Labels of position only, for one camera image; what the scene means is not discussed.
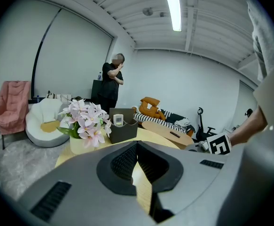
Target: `gray carpet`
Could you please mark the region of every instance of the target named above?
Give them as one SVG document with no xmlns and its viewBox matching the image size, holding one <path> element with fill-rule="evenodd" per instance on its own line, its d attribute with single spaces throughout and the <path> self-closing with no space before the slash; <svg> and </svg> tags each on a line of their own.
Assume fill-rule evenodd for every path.
<svg viewBox="0 0 274 226">
<path fill-rule="evenodd" d="M 54 169 L 56 160 L 67 141 L 54 148 L 35 146 L 25 132 L 4 136 L 2 150 L 0 136 L 0 188 L 17 200 L 36 180 Z"/>
</svg>

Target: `striped cushion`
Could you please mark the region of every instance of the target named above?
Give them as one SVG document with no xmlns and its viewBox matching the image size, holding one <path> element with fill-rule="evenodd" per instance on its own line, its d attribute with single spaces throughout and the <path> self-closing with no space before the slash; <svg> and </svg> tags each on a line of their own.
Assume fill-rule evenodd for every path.
<svg viewBox="0 0 274 226">
<path fill-rule="evenodd" d="M 188 131 L 186 131 L 184 128 L 180 128 L 177 125 L 174 125 L 174 124 L 168 123 L 166 121 L 163 121 L 163 120 L 160 120 L 160 119 L 157 119 L 157 118 L 153 118 L 153 117 L 150 117 L 150 116 L 147 116 L 147 115 L 143 115 L 143 114 L 135 113 L 133 115 L 133 117 L 138 122 L 152 121 L 152 122 L 158 123 L 162 126 L 166 126 L 170 129 L 177 130 L 177 131 L 185 133 L 185 134 L 187 134 L 190 131 L 190 129 Z"/>
<path fill-rule="evenodd" d="M 164 111 L 164 116 L 165 116 L 165 118 L 167 119 L 168 117 L 170 117 L 171 116 L 171 112 L 170 111 Z"/>
</svg>

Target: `white curtain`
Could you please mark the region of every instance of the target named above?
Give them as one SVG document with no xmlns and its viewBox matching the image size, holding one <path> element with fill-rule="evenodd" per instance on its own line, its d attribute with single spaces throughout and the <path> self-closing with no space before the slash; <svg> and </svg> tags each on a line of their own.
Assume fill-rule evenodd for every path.
<svg viewBox="0 0 274 226">
<path fill-rule="evenodd" d="M 0 20 L 0 89 L 4 81 L 31 81 L 39 44 L 59 8 L 17 0 Z"/>
<path fill-rule="evenodd" d="M 48 90 L 91 98 L 112 38 L 85 19 L 61 10 L 52 23 L 39 54 L 35 96 Z"/>
</svg>

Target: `wooden table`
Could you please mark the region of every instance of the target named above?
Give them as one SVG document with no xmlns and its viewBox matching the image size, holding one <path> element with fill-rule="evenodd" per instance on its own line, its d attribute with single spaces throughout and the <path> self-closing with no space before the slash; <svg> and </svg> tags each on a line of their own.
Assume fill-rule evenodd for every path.
<svg viewBox="0 0 274 226">
<path fill-rule="evenodd" d="M 107 134 L 105 133 L 104 130 L 102 130 L 102 134 L 104 136 L 105 143 L 100 144 L 100 146 L 96 148 L 96 150 L 100 150 L 102 148 L 113 145 L 110 142 L 110 139 L 107 137 Z M 145 130 L 142 128 L 138 128 L 137 137 L 127 141 L 136 141 L 136 140 L 149 141 L 149 142 L 153 142 L 160 145 L 169 146 L 169 147 L 178 149 L 178 147 L 175 144 L 173 144 L 171 141 L 167 140 L 163 136 L 160 136 L 156 133 L 153 133 L 149 130 Z M 68 144 L 66 148 L 62 151 L 60 156 L 58 157 L 55 167 L 58 167 L 63 162 L 67 161 L 68 159 L 74 156 L 76 155 L 71 151 L 70 144 Z M 132 177 L 133 177 L 133 185 L 135 185 L 137 189 L 137 202 L 141 205 L 141 207 L 145 210 L 146 213 L 149 213 L 152 187 L 151 187 L 151 183 L 147 180 L 143 170 L 141 169 L 138 163 L 136 164 L 133 170 Z"/>
<path fill-rule="evenodd" d="M 142 122 L 142 127 L 146 130 L 155 132 L 164 138 L 172 141 L 179 149 L 185 149 L 186 146 L 193 144 L 194 141 L 192 138 L 182 132 L 179 132 L 174 129 L 170 129 L 166 126 L 162 126 L 158 123 L 152 122 L 152 121 L 145 121 Z M 175 135 L 171 134 L 170 132 L 174 132 L 180 136 L 180 138 L 176 137 Z"/>
</svg>

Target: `fluorescent light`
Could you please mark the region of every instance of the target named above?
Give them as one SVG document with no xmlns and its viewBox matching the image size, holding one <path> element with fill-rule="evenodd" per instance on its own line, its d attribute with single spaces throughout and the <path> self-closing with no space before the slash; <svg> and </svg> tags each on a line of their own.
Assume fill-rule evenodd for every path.
<svg viewBox="0 0 274 226">
<path fill-rule="evenodd" d="M 182 22 L 180 17 L 180 0 L 167 0 L 173 31 L 182 31 Z"/>
</svg>

